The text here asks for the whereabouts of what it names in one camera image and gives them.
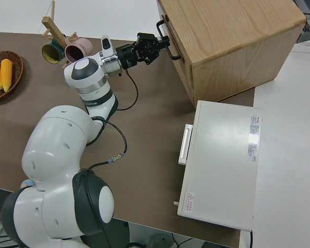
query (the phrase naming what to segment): box handle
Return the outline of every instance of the box handle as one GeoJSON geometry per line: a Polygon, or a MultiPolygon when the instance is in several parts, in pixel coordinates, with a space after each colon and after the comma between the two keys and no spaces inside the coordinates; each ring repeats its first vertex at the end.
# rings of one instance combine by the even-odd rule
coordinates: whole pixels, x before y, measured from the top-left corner
{"type": "MultiPolygon", "coordinates": [[[[162,34],[161,30],[160,30],[160,26],[161,26],[162,24],[164,24],[164,23],[165,23],[165,21],[164,21],[164,20],[161,20],[161,21],[159,21],[159,22],[156,24],[157,30],[158,30],[158,32],[159,32],[161,38],[163,38],[163,34],[162,34]]],[[[180,55],[177,55],[177,56],[172,55],[172,53],[171,53],[171,51],[170,51],[170,49],[169,49],[169,47],[168,47],[167,45],[165,46],[165,48],[166,48],[166,50],[167,50],[167,52],[168,52],[168,54],[169,54],[169,56],[170,56],[170,58],[171,58],[172,60],[179,60],[179,59],[181,59],[181,56],[180,56],[180,55]]]]}
{"type": "Polygon", "coordinates": [[[178,164],[186,165],[188,151],[190,148],[191,136],[192,136],[193,125],[185,124],[184,135],[182,137],[180,154],[178,164]]]}

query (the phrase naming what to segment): wood grain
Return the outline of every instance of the wood grain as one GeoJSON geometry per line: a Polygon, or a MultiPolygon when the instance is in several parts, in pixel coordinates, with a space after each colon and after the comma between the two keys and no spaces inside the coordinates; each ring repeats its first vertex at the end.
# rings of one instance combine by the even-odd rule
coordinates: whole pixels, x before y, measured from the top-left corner
{"type": "Polygon", "coordinates": [[[305,23],[292,0],[158,0],[192,66],[305,23]]]}
{"type": "MultiPolygon", "coordinates": [[[[160,18],[165,19],[166,13],[163,11],[160,5],[158,5],[160,18]]],[[[172,27],[168,20],[165,21],[165,25],[162,25],[164,34],[169,36],[170,46],[169,49],[171,53],[176,56],[180,55],[181,59],[173,60],[175,68],[181,78],[181,81],[187,91],[187,94],[191,100],[194,102],[194,92],[193,92],[193,81],[192,81],[192,67],[191,61],[188,56],[186,56],[186,52],[182,51],[182,44],[179,40],[176,39],[177,34],[174,31],[174,27],[172,27]]]]}
{"type": "Polygon", "coordinates": [[[54,38],[57,40],[60,46],[65,48],[67,45],[64,42],[65,39],[64,34],[61,33],[61,31],[55,25],[53,20],[50,17],[43,17],[41,22],[46,28],[50,28],[51,34],[54,36],[54,38]]]}
{"type": "Polygon", "coordinates": [[[55,10],[55,1],[54,0],[52,0],[51,6],[52,6],[51,19],[54,20],[54,10],[55,10]]]}
{"type": "Polygon", "coordinates": [[[194,106],[198,100],[220,101],[274,79],[303,26],[193,68],[194,106]]]}

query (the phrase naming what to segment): wicker basket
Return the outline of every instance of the wicker basket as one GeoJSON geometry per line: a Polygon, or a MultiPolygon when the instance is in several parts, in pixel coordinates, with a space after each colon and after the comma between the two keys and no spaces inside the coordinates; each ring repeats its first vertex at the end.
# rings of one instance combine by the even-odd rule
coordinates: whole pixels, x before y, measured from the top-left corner
{"type": "Polygon", "coordinates": [[[5,58],[12,61],[11,86],[7,92],[4,92],[3,89],[0,90],[0,99],[6,96],[7,94],[11,93],[16,88],[23,73],[23,62],[22,62],[22,58],[19,55],[11,51],[0,52],[0,64],[1,64],[1,61],[5,58]]]}

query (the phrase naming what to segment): warning label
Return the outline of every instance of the warning label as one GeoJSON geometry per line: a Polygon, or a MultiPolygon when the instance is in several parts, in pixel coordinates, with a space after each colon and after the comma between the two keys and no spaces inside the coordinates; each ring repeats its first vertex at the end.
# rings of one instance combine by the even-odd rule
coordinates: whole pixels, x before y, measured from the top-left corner
{"type": "Polygon", "coordinates": [[[193,211],[195,194],[192,192],[186,192],[184,211],[191,213],[193,211]]]}
{"type": "Polygon", "coordinates": [[[258,156],[259,123],[260,117],[254,114],[250,119],[250,131],[248,140],[248,157],[251,161],[256,161],[258,156]]]}

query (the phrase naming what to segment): brown table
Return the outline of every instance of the brown table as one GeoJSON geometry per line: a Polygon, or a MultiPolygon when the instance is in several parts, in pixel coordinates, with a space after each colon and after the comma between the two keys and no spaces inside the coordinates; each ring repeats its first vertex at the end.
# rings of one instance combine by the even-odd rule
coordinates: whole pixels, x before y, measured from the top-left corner
{"type": "MultiPolygon", "coordinates": [[[[95,51],[98,39],[91,39],[95,51]]],[[[15,191],[26,179],[21,167],[25,145],[40,118],[52,107],[74,105],[84,109],[76,90],[65,83],[65,61],[47,63],[41,47],[47,38],[33,34],[0,33],[0,51],[19,54],[25,73],[12,94],[0,101],[0,188],[15,191]]],[[[114,41],[115,47],[125,44],[114,41]]],[[[177,215],[184,166],[178,156],[185,123],[193,124],[195,111],[172,61],[165,51],[150,66],[139,63],[129,70],[139,88],[139,100],[130,110],[119,111],[111,121],[128,141],[128,152],[114,164],[95,168],[96,174],[111,187],[117,219],[166,230],[209,242],[238,247],[240,231],[177,215]]],[[[132,82],[123,73],[110,84],[120,107],[135,98],[132,82]]],[[[254,90],[224,102],[253,105],[254,90]]],[[[98,141],[87,147],[81,167],[107,160],[123,150],[118,132],[107,127],[98,141]]]]}

